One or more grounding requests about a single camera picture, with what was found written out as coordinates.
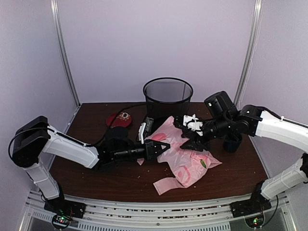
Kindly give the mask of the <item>dark blue cup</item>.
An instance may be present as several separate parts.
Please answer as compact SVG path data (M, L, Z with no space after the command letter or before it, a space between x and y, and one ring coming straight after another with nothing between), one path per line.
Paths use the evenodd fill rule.
M226 135L225 140L223 142L223 149L226 152L234 153L239 149L242 143L242 140L243 138L241 134L237 134L237 133L228 134Z

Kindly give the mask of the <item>pink plastic trash bag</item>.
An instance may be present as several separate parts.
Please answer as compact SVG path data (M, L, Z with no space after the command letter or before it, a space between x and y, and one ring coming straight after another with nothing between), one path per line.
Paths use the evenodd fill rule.
M174 117L166 121L146 139L170 144L170 149L157 157L158 163L168 163L173 177L163 178L153 183L159 195L176 188L188 188L200 180L206 172L221 164L209 151L183 150L180 148L187 139L182 131L173 125Z

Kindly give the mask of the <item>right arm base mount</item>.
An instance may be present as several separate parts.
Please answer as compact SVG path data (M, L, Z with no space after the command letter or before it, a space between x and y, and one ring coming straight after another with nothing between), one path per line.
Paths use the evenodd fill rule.
M244 218L246 225L252 229L259 229L265 224L264 212L271 209L268 200L247 199L230 204L233 218Z

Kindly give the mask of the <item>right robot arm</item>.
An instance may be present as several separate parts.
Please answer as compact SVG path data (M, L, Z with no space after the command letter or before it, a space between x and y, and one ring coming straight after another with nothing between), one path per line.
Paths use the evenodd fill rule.
M203 151L209 142L227 135L246 134L277 140L302 150L304 153L291 167L277 176L256 185L247 209L257 212L278 194L308 181L308 127L279 116L266 107L246 105L238 110L225 91L217 92L204 101L212 119L195 115L177 116L174 126L182 131L187 141L181 149Z

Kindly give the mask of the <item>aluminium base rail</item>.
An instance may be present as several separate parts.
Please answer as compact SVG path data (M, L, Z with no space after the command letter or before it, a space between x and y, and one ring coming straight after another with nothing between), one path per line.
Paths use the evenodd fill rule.
M249 216L234 217L230 204L250 195L204 201L130 203L67 195L86 205L84 217L74 218L68 231L253 231L252 221L264 216L262 231L296 231L291 205L282 193L272 208Z

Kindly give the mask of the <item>right aluminium frame post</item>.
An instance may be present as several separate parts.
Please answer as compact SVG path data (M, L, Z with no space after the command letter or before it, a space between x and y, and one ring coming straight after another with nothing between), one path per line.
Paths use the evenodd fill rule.
M243 68L240 75L239 84L237 87L237 91L234 97L234 104L237 108L240 107L240 104L244 98L244 93L246 90L246 86L249 80L251 67L252 67L252 59L254 55L254 51L257 47L257 40L259 36L260 23L262 17L262 8L263 8L263 0L255 0L254 12L251 23L250 36L248 40L248 45L246 49L246 55L244 59Z

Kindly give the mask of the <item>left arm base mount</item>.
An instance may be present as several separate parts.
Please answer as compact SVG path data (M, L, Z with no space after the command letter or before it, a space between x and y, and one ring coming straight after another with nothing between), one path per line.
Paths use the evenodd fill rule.
M74 218L83 218L86 205L61 198L45 200L44 209L53 212L51 224L57 230L68 228Z

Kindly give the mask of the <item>left aluminium frame post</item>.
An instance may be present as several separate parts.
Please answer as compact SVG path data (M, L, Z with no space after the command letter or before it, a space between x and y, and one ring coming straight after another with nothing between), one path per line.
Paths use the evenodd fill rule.
M65 43L64 43L64 37L63 37L63 32L62 32L62 27L61 27L61 20L60 20L60 14L59 14L59 7L58 7L58 1L57 0L51 0L51 13L52 17L54 20L54 25L55 25L55 30L57 34L57 39L58 39L58 44L59 44L59 49L60 49L60 54L61 54L61 59L64 67L64 72L66 79L68 81L69 89L70 92L73 96L73 100L75 102L76 107L80 107L81 103L79 100L79 97L77 95L77 90L73 81L71 69L69 66L69 61L67 57L67 52L65 49Z

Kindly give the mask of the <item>aluminium frame post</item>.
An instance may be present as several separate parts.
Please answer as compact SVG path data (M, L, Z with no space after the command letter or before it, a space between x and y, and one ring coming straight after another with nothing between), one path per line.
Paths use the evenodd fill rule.
M237 91L234 97L234 104L237 108L240 107L240 104L244 98L244 93L246 90L246 86L249 80L251 67L252 67L252 59L254 55L254 51L257 47L257 40L259 36L260 23L262 17L262 8L263 8L263 0L255 0L254 12L251 23L250 36L248 40L248 45L246 49L246 55L244 59L243 68L240 75L239 84L237 87Z
M58 7L58 1L57 0L51 0L51 13L52 17L54 20L54 25L55 25L55 30L57 34L57 39L58 39L58 44L59 44L59 49L60 49L60 54L61 54L61 59L64 67L64 72L66 79L68 81L69 89L70 92L73 96L73 100L75 102L76 107L80 107L81 103L79 100L79 97L77 95L77 90L73 81L71 69L69 66L69 61L67 57L67 52L65 49L65 43L64 43L64 37L63 37L63 32L62 32L62 27L61 27L61 20L60 20L60 14L59 14L59 7Z

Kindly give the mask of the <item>black mesh trash bin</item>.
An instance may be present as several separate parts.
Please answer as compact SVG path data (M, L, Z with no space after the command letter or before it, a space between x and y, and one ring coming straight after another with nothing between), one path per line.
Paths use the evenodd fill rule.
M175 77L160 77L143 86L147 115L153 119L183 116L188 113L193 88Z

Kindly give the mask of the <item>red floral plate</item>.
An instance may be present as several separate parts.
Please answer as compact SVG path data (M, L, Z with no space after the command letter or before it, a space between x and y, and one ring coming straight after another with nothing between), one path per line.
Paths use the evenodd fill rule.
M127 112L121 112L120 114L113 113L106 119L106 125L108 127L124 127L127 128L132 122L132 117Z

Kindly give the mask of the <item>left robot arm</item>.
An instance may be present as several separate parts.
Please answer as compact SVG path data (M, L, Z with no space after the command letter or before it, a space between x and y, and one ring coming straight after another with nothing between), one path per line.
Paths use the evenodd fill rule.
M108 129L98 144L83 143L49 125L46 117L38 116L16 131L8 145L8 155L15 165L26 171L51 207L64 214L69 210L69 202L64 199L59 183L42 164L41 153L102 172L119 162L153 160L169 149L170 144L151 139L134 143L123 127Z

